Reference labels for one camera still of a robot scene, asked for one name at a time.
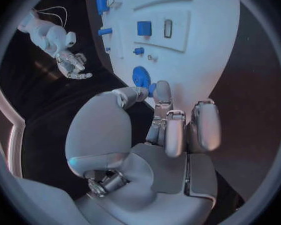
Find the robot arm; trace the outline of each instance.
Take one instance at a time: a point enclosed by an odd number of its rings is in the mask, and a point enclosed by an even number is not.
[[[69,79],[87,79],[91,73],[80,73],[85,69],[86,58],[82,53],[72,54],[68,48],[76,43],[76,34],[50,21],[41,20],[31,10],[17,27],[30,34],[31,41],[57,61],[58,69]]]

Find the wire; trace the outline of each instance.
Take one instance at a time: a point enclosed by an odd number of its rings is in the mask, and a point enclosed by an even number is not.
[[[45,9],[41,9],[41,10],[36,10],[37,12],[44,12],[44,11],[48,11],[48,10],[52,10],[52,9],[63,9],[64,12],[65,12],[65,21],[64,21],[64,24],[63,24],[63,28],[65,28],[66,24],[67,24],[67,21],[68,21],[68,11],[67,9],[64,7],[64,6],[51,6],[51,7],[48,7],[48,8],[45,8]]]
[[[55,13],[50,13],[50,12],[42,12],[42,11],[38,11],[38,10],[36,10],[36,12],[39,13],[39,14],[53,15],[53,16],[58,17],[59,20],[60,20],[60,22],[61,22],[61,26],[64,28],[63,20],[62,20],[62,18],[61,18],[60,16],[58,16],[57,14],[55,14]]]

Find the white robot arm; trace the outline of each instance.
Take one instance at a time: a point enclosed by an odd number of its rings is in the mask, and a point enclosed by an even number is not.
[[[86,58],[82,53],[72,54],[67,48],[76,43],[76,34],[50,21],[41,20],[31,10],[17,27],[30,34],[31,41],[57,61],[58,69],[69,79],[87,79],[91,73],[80,73],[85,69]]]

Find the cable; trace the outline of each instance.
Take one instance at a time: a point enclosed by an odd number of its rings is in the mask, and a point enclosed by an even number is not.
[[[64,6],[51,6],[51,7],[48,7],[48,8],[45,8],[45,9],[41,9],[41,10],[36,10],[37,12],[44,12],[44,11],[48,11],[48,10],[52,10],[52,9],[63,9],[64,12],[65,12],[65,21],[64,21],[64,24],[63,24],[63,28],[65,28],[66,24],[67,24],[67,21],[68,21],[68,11],[67,9],[64,7]]]
[[[42,11],[38,11],[38,10],[36,10],[36,12],[39,13],[39,14],[53,15],[53,16],[58,17],[60,22],[61,22],[61,26],[64,28],[63,20],[62,20],[62,18],[59,15],[57,15],[55,13],[50,13],[50,12],[42,12]]]

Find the blue switch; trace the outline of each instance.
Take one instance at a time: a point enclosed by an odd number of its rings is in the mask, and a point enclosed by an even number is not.
[[[112,33],[113,33],[113,29],[112,28],[106,28],[106,29],[98,30],[98,35],[99,36],[102,36],[102,35],[105,35],[105,34],[112,34]]]
[[[152,28],[150,21],[138,21],[137,22],[137,35],[139,36],[151,36]]]
[[[145,49],[143,47],[137,47],[133,51],[133,53],[135,53],[135,55],[144,54],[144,52],[145,52]]]
[[[96,1],[99,15],[102,15],[103,12],[109,10],[109,7],[107,6],[107,0],[95,0],[95,1]]]

